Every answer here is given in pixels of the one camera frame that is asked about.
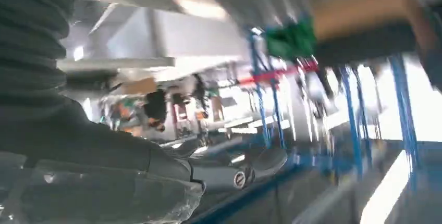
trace cardboard box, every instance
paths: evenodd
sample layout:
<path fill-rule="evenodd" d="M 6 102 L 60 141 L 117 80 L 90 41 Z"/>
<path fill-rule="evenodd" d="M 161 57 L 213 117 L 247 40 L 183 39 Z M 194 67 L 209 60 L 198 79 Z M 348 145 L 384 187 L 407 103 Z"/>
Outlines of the cardboard box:
<path fill-rule="evenodd" d="M 386 21 L 408 19 L 418 9 L 415 0 L 327 0 L 313 6 L 313 28 L 321 42 Z"/>
<path fill-rule="evenodd" d="M 124 82 L 119 88 L 112 91 L 112 95 L 138 95 L 149 94 L 157 90 L 155 79 L 153 77 L 145 78 L 139 81 Z"/>

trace green object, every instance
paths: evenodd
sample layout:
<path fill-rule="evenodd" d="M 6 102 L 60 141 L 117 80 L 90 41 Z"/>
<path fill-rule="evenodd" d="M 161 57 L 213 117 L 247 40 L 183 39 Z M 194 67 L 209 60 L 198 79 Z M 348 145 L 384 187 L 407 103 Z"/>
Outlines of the green object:
<path fill-rule="evenodd" d="M 265 33 L 268 54 L 283 60 L 313 55 L 316 37 L 311 18 Z"/>
<path fill-rule="evenodd" d="M 218 89 L 208 89 L 208 96 L 219 96 L 219 90 Z"/>
<path fill-rule="evenodd" d="M 137 100 L 138 100 L 137 98 L 125 98 L 125 99 L 123 99 L 123 106 L 125 106 L 127 108 L 131 108 L 135 105 Z"/>

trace metal pipe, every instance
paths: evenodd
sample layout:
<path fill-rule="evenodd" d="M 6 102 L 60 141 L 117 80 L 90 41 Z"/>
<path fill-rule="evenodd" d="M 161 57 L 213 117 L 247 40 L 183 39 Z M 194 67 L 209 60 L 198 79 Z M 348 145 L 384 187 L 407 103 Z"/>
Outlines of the metal pipe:
<path fill-rule="evenodd" d="M 413 116 L 411 114 L 410 94 L 408 91 L 407 75 L 402 55 L 390 58 L 391 69 L 395 79 L 396 95 L 398 98 L 399 117 L 402 129 L 405 152 L 410 166 L 409 181 L 412 190 L 416 190 L 418 168 L 418 144 L 414 130 Z"/>
<path fill-rule="evenodd" d="M 287 67 L 286 69 L 275 69 L 273 71 L 266 71 L 264 73 L 260 73 L 259 75 L 253 75 L 252 77 L 247 77 L 239 80 L 240 85 L 246 85 L 249 83 L 270 81 L 272 79 L 277 79 L 279 76 L 284 74 L 296 73 L 298 72 L 298 68 L 301 68 L 304 72 L 317 71 L 318 65 L 317 63 L 310 61 L 305 65 L 292 65 Z"/>
<path fill-rule="evenodd" d="M 353 112 L 353 103 L 351 100 L 351 91 L 350 91 L 350 82 L 349 82 L 349 74 L 345 67 L 341 68 L 342 73 L 342 82 L 344 84 L 346 99 L 347 99 L 347 107 L 348 107 L 348 116 L 350 121 L 350 132 L 351 138 L 353 141 L 353 151 L 354 151 L 354 159 L 356 163 L 356 168 L 358 170 L 359 178 L 362 177 L 362 154 L 361 154 L 361 144 L 359 143 L 358 133 L 356 130 L 356 121 L 354 118 Z"/>
<path fill-rule="evenodd" d="M 99 20 L 95 23 L 94 27 L 92 27 L 92 30 L 89 32 L 88 35 L 94 33 L 103 24 L 104 20 L 106 20 L 109 17 L 109 15 L 112 13 L 112 11 L 114 11 L 117 5 L 118 5 L 117 3 L 109 4 L 106 10 L 104 10 L 104 12 L 101 14 Z"/>
<path fill-rule="evenodd" d="M 367 118 L 366 118 L 366 114 L 365 114 L 364 96 L 362 93 L 362 83 L 361 83 L 361 79 L 358 74 L 358 70 L 353 69 L 353 73 L 354 73 L 354 76 L 356 77 L 356 83 L 357 83 L 357 88 L 358 88 L 359 112 L 360 112 L 360 117 L 362 118 L 361 121 L 362 121 L 362 130 L 364 132 L 365 151 L 367 153 L 366 155 L 369 160 L 369 164 L 371 165 L 372 147 L 371 147 L 371 142 L 369 139 L 369 130 L 367 127 Z"/>
<path fill-rule="evenodd" d="M 250 44 L 250 51 L 252 53 L 253 74 L 254 74 L 254 76 L 259 76 L 261 72 L 260 72 L 259 65 L 258 65 L 259 54 L 258 54 L 258 51 L 256 50 L 256 46 L 255 46 L 255 34 L 253 34 L 253 33 L 250 34 L 249 42 L 250 42 L 249 43 Z M 262 125 L 263 125 L 263 138 L 264 138 L 266 148 L 270 148 L 271 143 L 270 143 L 270 139 L 268 136 L 267 125 L 265 123 L 265 112 L 264 112 L 264 105 L 262 102 L 261 86 L 257 81 L 255 81 L 255 84 L 256 84 L 256 93 L 258 95 L 258 101 L 259 101 L 259 106 L 260 106 L 261 121 L 262 121 Z"/>
<path fill-rule="evenodd" d="M 265 66 L 263 60 L 261 58 L 258 59 L 259 63 L 261 64 L 261 66 L 264 68 L 265 71 L 269 71 L 268 68 Z"/>
<path fill-rule="evenodd" d="M 272 65 L 272 60 L 271 57 L 268 56 L 268 65 L 270 67 L 270 71 L 274 71 L 275 68 Z M 283 128 L 281 126 L 281 115 L 279 113 L 279 102 L 278 102 L 278 93 L 276 91 L 276 79 L 273 79 L 271 81 L 271 87 L 272 87 L 272 92 L 273 92 L 273 101 L 275 103 L 275 114 L 276 114 L 276 122 L 278 124 L 278 132 L 279 132 L 279 139 L 281 142 L 281 147 L 286 149 L 286 142 L 284 140 L 284 132 L 283 132 Z"/>

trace person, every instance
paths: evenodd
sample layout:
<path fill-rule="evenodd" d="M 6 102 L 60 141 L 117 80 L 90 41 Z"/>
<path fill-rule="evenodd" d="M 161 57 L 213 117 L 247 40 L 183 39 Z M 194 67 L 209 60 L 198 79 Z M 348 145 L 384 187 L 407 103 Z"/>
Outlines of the person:
<path fill-rule="evenodd" d="M 148 125 L 159 132 L 164 132 L 164 125 L 167 117 L 166 92 L 163 89 L 157 89 L 153 93 L 145 96 L 146 103 L 143 110 L 148 117 Z"/>
<path fill-rule="evenodd" d="M 208 118 L 208 111 L 207 111 L 207 103 L 206 103 L 206 86 L 204 84 L 203 79 L 201 78 L 201 76 L 197 73 L 194 73 L 192 75 L 195 78 L 195 87 L 194 90 L 192 92 L 192 96 L 195 97 L 195 99 L 197 99 L 200 104 L 201 104 L 201 108 L 203 109 L 203 118 L 207 119 Z"/>

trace blue metal rack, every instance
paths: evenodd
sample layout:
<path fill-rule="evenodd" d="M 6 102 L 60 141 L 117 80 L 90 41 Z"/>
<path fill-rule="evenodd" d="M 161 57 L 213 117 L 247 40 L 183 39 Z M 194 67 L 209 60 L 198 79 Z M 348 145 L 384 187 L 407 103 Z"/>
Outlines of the blue metal rack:
<path fill-rule="evenodd" d="M 251 32 L 250 33 L 250 51 L 252 54 L 252 63 L 253 63 L 253 75 L 258 77 L 259 75 L 261 75 L 263 72 L 263 70 L 265 71 L 269 71 L 269 72 L 274 72 L 275 68 L 272 65 L 272 60 L 270 57 L 268 57 L 268 67 L 264 64 L 260 53 L 258 52 L 258 50 L 256 49 L 256 38 L 258 36 L 256 35 L 256 33 Z M 286 144 L 284 141 L 284 133 L 283 133 L 283 128 L 281 126 L 281 115 L 280 115 L 280 111 L 279 111 L 279 102 L 278 102 L 278 95 L 277 95 L 277 91 L 276 91 L 276 81 L 273 79 L 271 82 L 271 88 L 272 88 L 272 93 L 273 93 L 273 100 L 274 100 L 274 105 L 275 105 L 275 115 L 276 115 L 276 122 L 278 124 L 278 133 L 279 133 L 279 138 L 280 138 L 280 145 L 282 148 L 286 149 Z M 262 125 L 263 125 L 263 137 L 264 137 L 264 141 L 265 141 L 265 145 L 266 148 L 270 148 L 271 147 L 271 140 L 270 140 L 270 136 L 268 134 L 268 129 L 266 127 L 266 122 L 265 122 L 265 111 L 264 111 L 264 106 L 263 106 L 263 97 L 262 97 L 262 91 L 261 91 L 261 86 L 259 84 L 259 81 L 256 81 L 256 93 L 258 95 L 258 100 L 259 100 L 259 107 L 260 107 L 260 114 L 261 114 L 261 121 L 262 121 Z"/>
<path fill-rule="evenodd" d="M 250 50 L 252 54 L 253 75 L 259 76 L 265 72 L 274 71 L 274 67 L 268 57 L 268 64 L 265 65 L 262 60 L 262 55 L 256 49 L 256 33 L 250 33 Z M 414 131 L 414 123 L 411 114 L 411 106 L 409 99 L 409 91 L 407 85 L 407 77 L 405 67 L 401 55 L 396 55 L 390 58 L 391 68 L 394 74 L 397 100 L 400 113 L 400 122 L 403 134 L 403 148 L 407 154 L 410 171 L 409 186 L 410 189 L 415 190 L 417 184 L 417 170 L 420 167 L 420 159 L 418 155 L 418 143 Z M 277 187 L 278 183 L 287 180 L 289 175 L 294 172 L 299 172 L 305 167 L 315 167 L 319 170 L 334 170 L 339 175 L 346 175 L 343 177 L 343 182 L 338 185 L 339 188 L 335 192 L 325 192 L 321 199 L 313 202 L 311 206 L 300 214 L 292 223 L 315 223 L 320 216 L 326 212 L 327 208 L 334 206 L 334 201 L 340 197 L 340 193 L 352 190 L 358 181 L 360 181 L 365 173 L 369 171 L 374 162 L 383 159 L 383 152 L 376 146 L 372 145 L 373 140 L 370 140 L 367 127 L 367 114 L 365 112 L 365 104 L 362 93 L 362 84 L 357 69 L 349 69 L 342 67 L 342 81 L 345 88 L 347 108 L 349 114 L 349 125 L 351 132 L 351 141 L 353 144 L 353 160 L 342 159 L 336 156 L 323 155 L 300 155 L 296 152 L 288 151 L 288 161 L 284 167 L 285 171 L 274 176 L 270 181 L 260 184 L 257 188 L 245 193 L 243 196 L 236 198 L 229 205 L 217 209 L 214 213 L 199 220 L 199 223 L 216 223 L 239 211 L 243 205 L 250 204 L 252 201 L 258 200 L 261 195 Z M 357 110 L 353 105 L 350 75 L 353 74 L 356 81 L 358 105 Z M 271 81 L 271 88 L 273 92 L 273 99 L 275 105 L 275 115 L 278 125 L 278 133 L 280 136 L 281 147 L 286 148 L 284 134 L 281 127 L 280 107 L 278 104 L 278 97 L 276 91 L 276 81 Z M 266 148 L 271 148 L 271 135 L 266 127 L 265 110 L 263 107 L 263 98 L 261 86 L 259 81 L 256 81 L 256 92 L 259 99 L 259 107 L 261 114 L 261 121 L 263 125 L 263 140 Z"/>

